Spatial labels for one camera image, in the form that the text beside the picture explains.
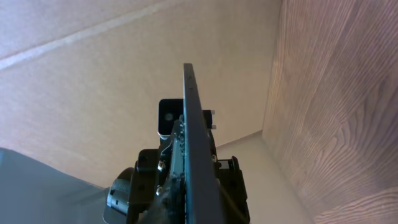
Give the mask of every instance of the brown wooden panel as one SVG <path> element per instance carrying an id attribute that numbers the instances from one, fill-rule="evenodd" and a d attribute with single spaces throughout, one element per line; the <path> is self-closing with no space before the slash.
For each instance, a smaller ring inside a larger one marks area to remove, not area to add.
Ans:
<path id="1" fill-rule="evenodd" d="M 263 138 L 316 222 L 342 210 L 359 222 L 362 209 L 389 220 L 361 203 L 398 186 L 397 12 L 397 1 L 282 4 Z"/>

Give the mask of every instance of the silver screw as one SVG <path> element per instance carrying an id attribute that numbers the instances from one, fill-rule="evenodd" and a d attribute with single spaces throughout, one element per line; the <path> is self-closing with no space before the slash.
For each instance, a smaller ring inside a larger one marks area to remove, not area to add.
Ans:
<path id="1" fill-rule="evenodd" d="M 159 163 L 157 164 L 157 169 L 159 171 L 162 171 L 164 168 L 166 168 L 166 164 L 163 161 L 159 161 Z"/>
<path id="2" fill-rule="evenodd" d="M 163 187 L 158 187 L 156 189 L 156 195 L 159 196 L 162 193 L 162 191 L 163 191 Z"/>

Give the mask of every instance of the wooden surface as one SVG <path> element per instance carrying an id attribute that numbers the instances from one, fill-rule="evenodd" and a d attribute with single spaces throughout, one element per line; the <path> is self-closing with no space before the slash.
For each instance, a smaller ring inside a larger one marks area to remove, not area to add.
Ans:
<path id="1" fill-rule="evenodd" d="M 276 0 L 5 0 L 0 147 L 109 187 L 159 146 L 159 100 L 193 64 L 217 145 L 260 131 Z"/>
<path id="2" fill-rule="evenodd" d="M 263 128 L 315 223 L 397 223 L 398 2 L 283 1 Z"/>

